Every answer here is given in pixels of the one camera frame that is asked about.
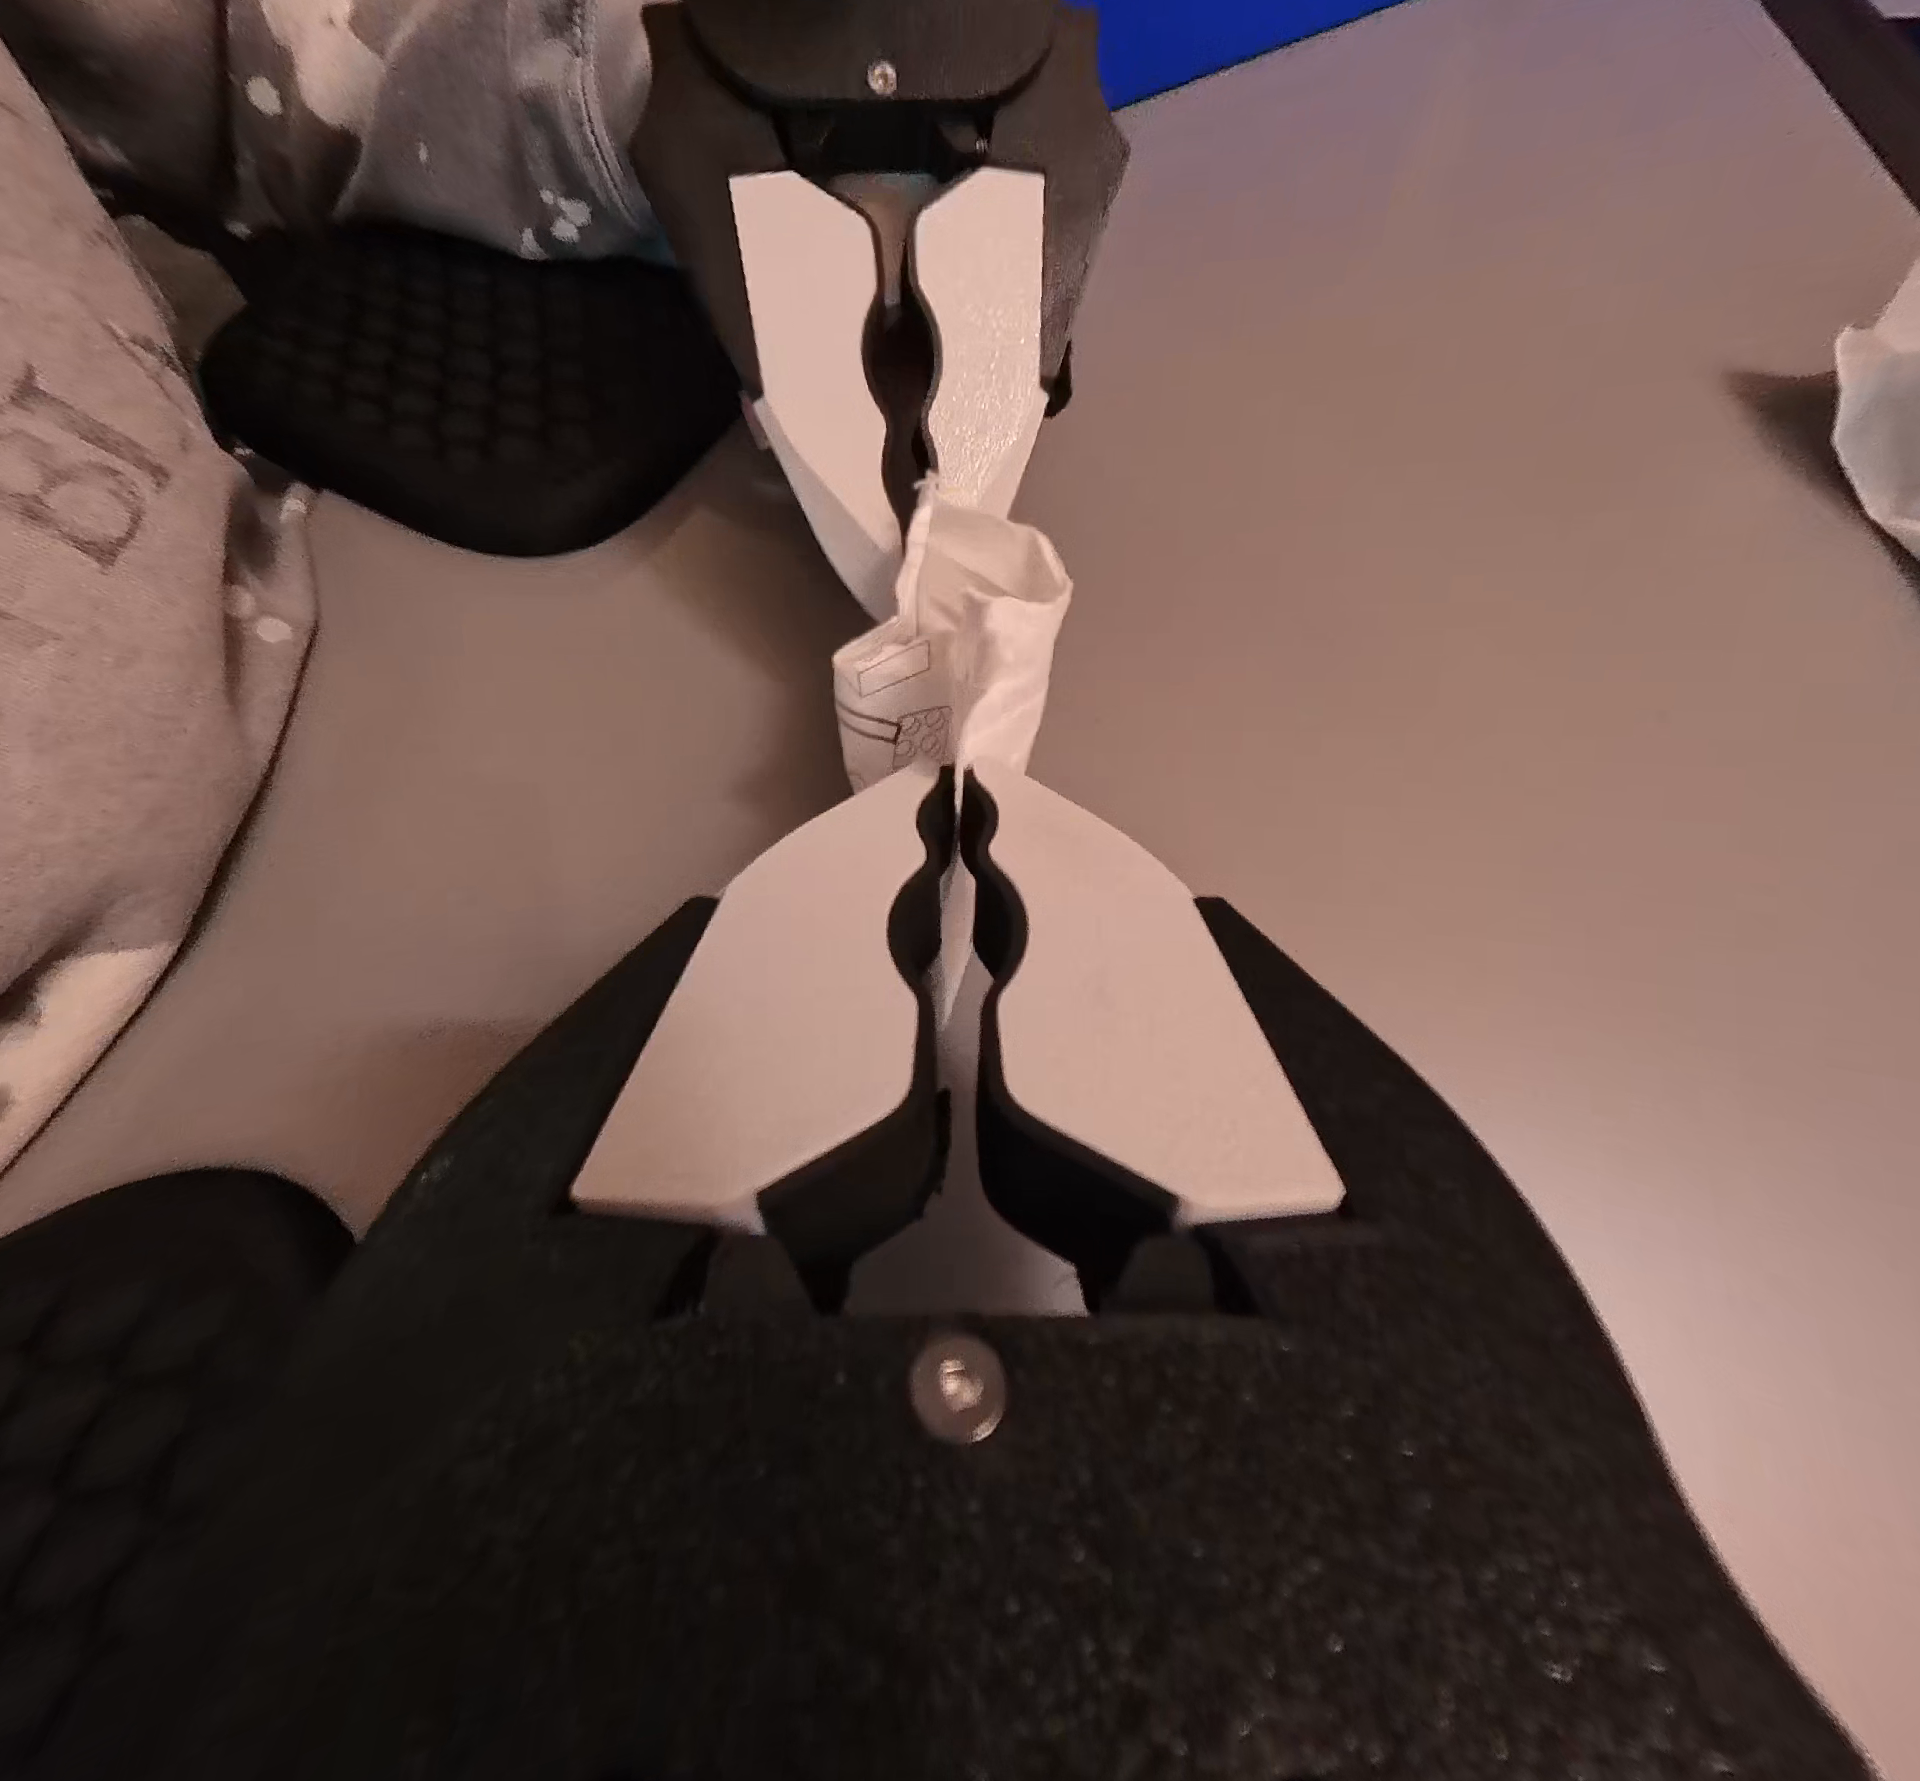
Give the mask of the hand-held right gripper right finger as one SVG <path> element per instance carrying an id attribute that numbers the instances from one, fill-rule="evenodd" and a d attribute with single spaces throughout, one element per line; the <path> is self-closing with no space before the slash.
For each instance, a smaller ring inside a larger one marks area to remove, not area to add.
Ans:
<path id="1" fill-rule="evenodd" d="M 1146 1255 L 1217 1305 L 1223 1230 L 1322 1222 L 1341 1177 L 1187 884 L 1014 768 L 964 775 L 959 848 L 988 976 L 975 1133 L 995 1214 L 1088 1310 Z"/>

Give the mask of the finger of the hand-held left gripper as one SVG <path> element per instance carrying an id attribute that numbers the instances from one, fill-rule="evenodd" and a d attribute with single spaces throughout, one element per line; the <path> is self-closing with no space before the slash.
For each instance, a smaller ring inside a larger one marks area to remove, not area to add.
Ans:
<path id="1" fill-rule="evenodd" d="M 1046 412 L 1045 179 L 985 166 L 920 209 L 908 284 L 934 367 L 921 439 L 939 499 L 1005 520 Z"/>
<path id="2" fill-rule="evenodd" d="M 733 179 L 730 206 L 755 426 L 828 567 L 883 622 L 921 482 L 921 323 L 905 295 L 921 179 L 764 173 Z"/>

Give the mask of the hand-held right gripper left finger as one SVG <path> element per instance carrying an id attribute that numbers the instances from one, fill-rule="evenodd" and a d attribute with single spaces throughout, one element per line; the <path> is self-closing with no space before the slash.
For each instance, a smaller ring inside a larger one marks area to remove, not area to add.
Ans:
<path id="1" fill-rule="evenodd" d="M 947 1168 L 931 970 L 947 768 L 787 834 L 714 904 L 572 1182 L 578 1211 L 774 1239 L 838 1314 Z"/>

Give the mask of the small printed paper bag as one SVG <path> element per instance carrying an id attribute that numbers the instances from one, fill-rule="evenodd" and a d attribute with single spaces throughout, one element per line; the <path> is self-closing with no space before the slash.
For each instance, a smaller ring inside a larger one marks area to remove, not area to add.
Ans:
<path id="1" fill-rule="evenodd" d="M 831 660 L 833 711 L 854 792 L 908 768 L 985 756 L 1029 763 L 1071 579 L 1046 536 L 947 500 L 930 478 L 905 537 L 889 615 Z M 856 1265 L 852 1314 L 1071 1315 L 1069 1264 L 995 1214 L 975 1136 L 979 1029 L 988 975 L 973 950 L 973 876 L 943 880 L 931 970 L 947 1168 L 923 1217 Z"/>

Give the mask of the large printed paper bag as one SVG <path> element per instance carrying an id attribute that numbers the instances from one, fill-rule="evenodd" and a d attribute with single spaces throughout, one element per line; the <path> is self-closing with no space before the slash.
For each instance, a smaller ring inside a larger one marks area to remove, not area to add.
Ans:
<path id="1" fill-rule="evenodd" d="M 1918 272 L 1883 313 L 1836 339 L 1833 446 L 1863 512 L 1918 557 Z"/>

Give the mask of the person's grey printed sweater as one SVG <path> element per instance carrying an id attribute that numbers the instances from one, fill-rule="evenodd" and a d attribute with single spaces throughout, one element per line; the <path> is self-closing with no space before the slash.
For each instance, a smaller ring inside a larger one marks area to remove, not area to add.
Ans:
<path id="1" fill-rule="evenodd" d="M 172 325 L 5 58 L 3 1161 L 187 943 L 317 625 L 313 493 L 218 446 Z"/>

